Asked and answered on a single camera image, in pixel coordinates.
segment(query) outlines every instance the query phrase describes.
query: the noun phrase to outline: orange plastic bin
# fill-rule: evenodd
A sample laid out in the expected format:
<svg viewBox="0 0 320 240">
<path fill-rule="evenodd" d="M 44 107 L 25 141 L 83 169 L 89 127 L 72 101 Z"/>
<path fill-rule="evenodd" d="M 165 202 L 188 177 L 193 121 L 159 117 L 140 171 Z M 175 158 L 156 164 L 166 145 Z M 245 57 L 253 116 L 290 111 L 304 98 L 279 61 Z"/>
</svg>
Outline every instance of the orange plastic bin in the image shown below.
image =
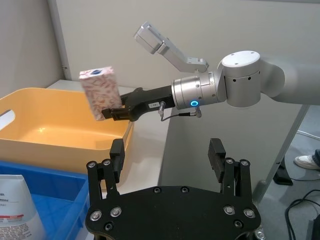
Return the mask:
<svg viewBox="0 0 320 240">
<path fill-rule="evenodd" d="M 0 160 L 87 173 L 86 163 L 109 158 L 114 139 L 127 148 L 132 123 L 96 121 L 83 92 L 24 88 L 0 99 L 0 115 L 14 120 L 0 130 Z"/>
</svg>

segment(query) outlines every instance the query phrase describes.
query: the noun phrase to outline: floor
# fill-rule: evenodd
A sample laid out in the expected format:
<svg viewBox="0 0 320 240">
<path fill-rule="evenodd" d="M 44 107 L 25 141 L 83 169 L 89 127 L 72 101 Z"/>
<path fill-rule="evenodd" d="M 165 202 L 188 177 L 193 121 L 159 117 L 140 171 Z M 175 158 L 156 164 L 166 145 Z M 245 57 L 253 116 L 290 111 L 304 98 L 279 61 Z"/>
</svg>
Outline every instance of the floor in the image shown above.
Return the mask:
<svg viewBox="0 0 320 240">
<path fill-rule="evenodd" d="M 300 126 L 301 131 L 320 136 L 320 106 L 311 106 Z M 320 141 L 296 134 L 285 155 L 285 164 L 291 178 L 320 179 L 320 171 L 307 170 L 293 163 L 295 157 L 312 155 L 320 148 Z M 295 199 L 302 198 L 313 189 L 320 190 L 319 181 L 293 181 L 293 186 L 270 184 L 263 197 L 259 210 L 267 240 L 288 240 L 285 210 Z M 320 203 L 320 193 L 312 193 L 309 199 Z M 302 203 L 290 210 L 289 216 L 297 240 L 311 240 L 313 219 L 320 214 L 320 207 Z"/>
</svg>

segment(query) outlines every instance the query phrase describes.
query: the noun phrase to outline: white sneaker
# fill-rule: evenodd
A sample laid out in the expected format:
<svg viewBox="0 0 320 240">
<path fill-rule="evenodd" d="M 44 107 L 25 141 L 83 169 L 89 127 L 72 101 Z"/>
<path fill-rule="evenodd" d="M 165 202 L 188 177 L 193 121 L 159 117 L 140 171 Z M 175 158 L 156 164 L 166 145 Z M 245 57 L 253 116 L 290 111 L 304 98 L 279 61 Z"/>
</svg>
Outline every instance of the white sneaker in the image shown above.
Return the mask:
<svg viewBox="0 0 320 240">
<path fill-rule="evenodd" d="M 297 164 L 299 167 L 302 167 L 304 169 L 314 169 L 314 170 L 320 170 L 320 166 L 318 166 L 315 161 L 312 159 L 312 156 L 297 156 L 294 159 L 294 163 Z"/>
</svg>

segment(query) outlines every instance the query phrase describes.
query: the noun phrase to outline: blue plastic bin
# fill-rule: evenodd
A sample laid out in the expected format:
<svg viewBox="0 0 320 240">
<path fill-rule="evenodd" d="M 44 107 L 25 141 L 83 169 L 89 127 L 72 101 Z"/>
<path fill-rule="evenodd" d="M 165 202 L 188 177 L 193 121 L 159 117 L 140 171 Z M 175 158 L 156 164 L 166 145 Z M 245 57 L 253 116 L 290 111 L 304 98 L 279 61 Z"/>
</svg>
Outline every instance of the blue plastic bin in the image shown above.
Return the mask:
<svg viewBox="0 0 320 240">
<path fill-rule="evenodd" d="M 0 161 L 0 174 L 23 175 L 49 240 L 74 240 L 89 208 L 88 176 Z"/>
</svg>

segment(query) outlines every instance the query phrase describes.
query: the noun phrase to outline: white wall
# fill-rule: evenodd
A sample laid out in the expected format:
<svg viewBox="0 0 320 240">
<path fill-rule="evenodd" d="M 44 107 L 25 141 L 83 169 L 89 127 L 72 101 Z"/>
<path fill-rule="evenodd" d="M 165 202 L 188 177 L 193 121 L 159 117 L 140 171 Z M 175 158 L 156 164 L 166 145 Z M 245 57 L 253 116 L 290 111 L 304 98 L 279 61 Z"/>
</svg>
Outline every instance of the white wall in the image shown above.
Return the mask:
<svg viewBox="0 0 320 240">
<path fill-rule="evenodd" d="M 63 77 L 48 3 L 0 1 L 0 97 Z"/>
<path fill-rule="evenodd" d="M 186 74 L 133 39 L 145 21 L 191 57 L 213 70 L 227 54 L 262 54 L 320 61 L 320 5 L 255 0 L 52 0 L 61 25 L 70 76 L 113 66 L 120 85 L 156 88 Z M 210 138 L 221 138 L 227 155 L 252 163 L 252 187 L 270 179 L 297 130 L 305 108 L 262 96 L 249 109 L 226 103 L 202 108 L 202 118 L 170 122 L 161 183 L 217 190 L 207 157 Z"/>
</svg>

